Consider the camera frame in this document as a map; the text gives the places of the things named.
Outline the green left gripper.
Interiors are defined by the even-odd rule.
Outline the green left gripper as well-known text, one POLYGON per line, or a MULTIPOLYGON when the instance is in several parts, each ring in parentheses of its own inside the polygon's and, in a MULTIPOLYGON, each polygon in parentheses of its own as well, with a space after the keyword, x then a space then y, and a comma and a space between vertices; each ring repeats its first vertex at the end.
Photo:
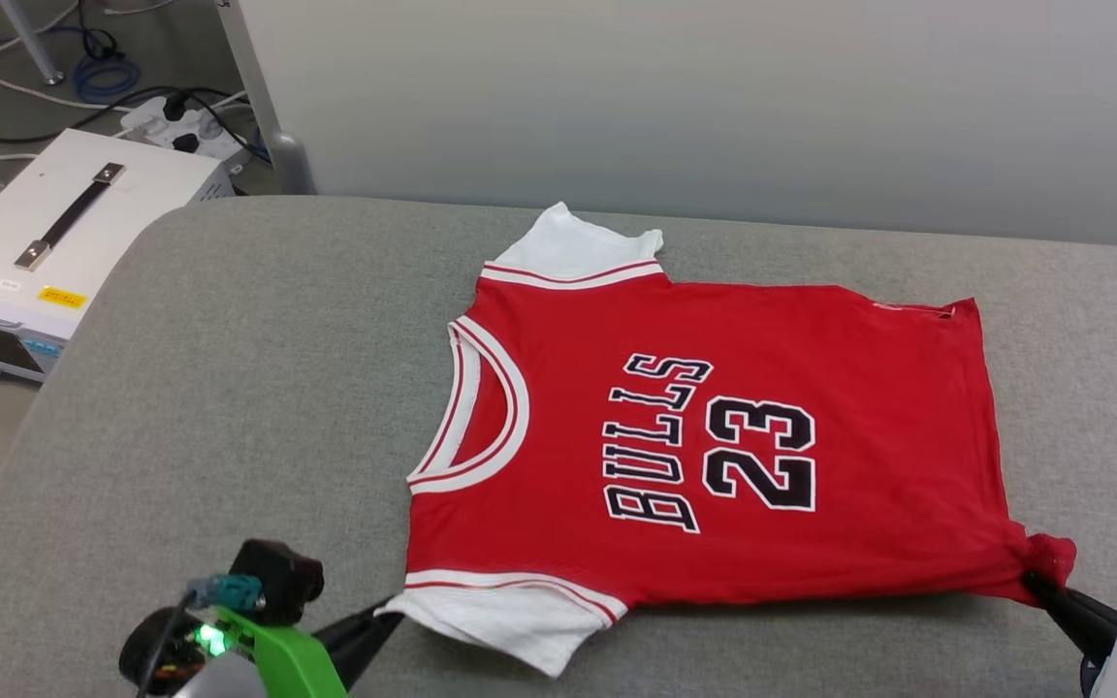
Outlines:
POLYGON ((347 698, 347 690, 405 619, 386 610, 386 602, 338 619, 313 635, 293 624, 266 627, 217 606, 222 657, 247 661, 266 698, 347 698))

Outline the red Bulls basketball jersey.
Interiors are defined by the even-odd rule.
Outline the red Bulls basketball jersey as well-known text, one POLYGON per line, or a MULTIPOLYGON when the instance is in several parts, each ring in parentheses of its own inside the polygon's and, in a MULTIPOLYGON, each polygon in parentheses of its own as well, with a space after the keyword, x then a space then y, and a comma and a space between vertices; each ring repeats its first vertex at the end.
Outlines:
POLYGON ((661 248, 555 204, 483 266, 386 614, 554 679, 640 606, 1065 586, 1075 543, 1009 513, 975 302, 677 283, 661 248))

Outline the white power supply box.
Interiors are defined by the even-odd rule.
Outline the white power supply box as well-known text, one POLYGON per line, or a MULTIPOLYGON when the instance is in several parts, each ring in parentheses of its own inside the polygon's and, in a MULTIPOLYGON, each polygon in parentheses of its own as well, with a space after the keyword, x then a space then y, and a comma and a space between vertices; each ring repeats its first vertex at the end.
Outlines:
POLYGON ((48 380, 142 230, 232 195, 213 157, 63 133, 0 193, 0 374, 48 380))

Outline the white power strip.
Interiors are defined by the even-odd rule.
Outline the white power strip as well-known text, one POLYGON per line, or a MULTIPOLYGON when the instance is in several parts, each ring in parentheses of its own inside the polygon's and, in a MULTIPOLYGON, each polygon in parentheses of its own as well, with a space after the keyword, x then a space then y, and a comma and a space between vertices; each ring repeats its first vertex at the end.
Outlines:
POLYGON ((142 144, 220 160, 226 168, 247 164, 252 151, 204 107, 190 108, 182 94, 156 96, 121 116, 124 137, 142 144))

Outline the white partition screen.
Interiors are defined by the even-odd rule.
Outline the white partition screen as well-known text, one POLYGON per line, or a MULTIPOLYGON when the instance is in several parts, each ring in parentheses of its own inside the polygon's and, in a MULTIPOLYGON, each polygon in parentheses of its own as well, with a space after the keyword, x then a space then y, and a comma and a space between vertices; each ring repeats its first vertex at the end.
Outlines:
POLYGON ((1117 243, 1117 0, 213 0, 287 193, 1117 243))

